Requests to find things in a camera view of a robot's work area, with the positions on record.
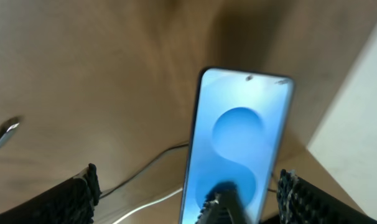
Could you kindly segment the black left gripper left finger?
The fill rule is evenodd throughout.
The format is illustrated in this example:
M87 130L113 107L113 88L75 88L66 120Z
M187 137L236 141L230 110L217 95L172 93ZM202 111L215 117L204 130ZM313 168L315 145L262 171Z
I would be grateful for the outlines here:
M96 166L89 164L61 184L0 213L0 224L91 224L100 195Z

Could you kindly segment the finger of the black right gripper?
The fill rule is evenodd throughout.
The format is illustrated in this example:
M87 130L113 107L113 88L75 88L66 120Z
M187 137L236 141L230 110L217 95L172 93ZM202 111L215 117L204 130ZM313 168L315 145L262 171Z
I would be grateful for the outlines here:
M196 224L248 224L244 206L233 182L216 184L205 197Z

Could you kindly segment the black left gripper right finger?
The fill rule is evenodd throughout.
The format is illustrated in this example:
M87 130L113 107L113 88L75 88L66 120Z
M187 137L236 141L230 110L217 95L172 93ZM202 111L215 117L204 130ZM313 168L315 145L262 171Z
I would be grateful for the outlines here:
M281 170L276 197L283 224L377 224L377 220L312 185L293 170Z

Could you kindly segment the blue Galaxy smartphone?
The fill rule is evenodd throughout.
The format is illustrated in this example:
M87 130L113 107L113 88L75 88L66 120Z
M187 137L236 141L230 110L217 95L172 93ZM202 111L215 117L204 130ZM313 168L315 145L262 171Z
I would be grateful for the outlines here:
M292 78L209 67L201 71L179 221L194 223L207 194L232 182L257 223L294 92Z

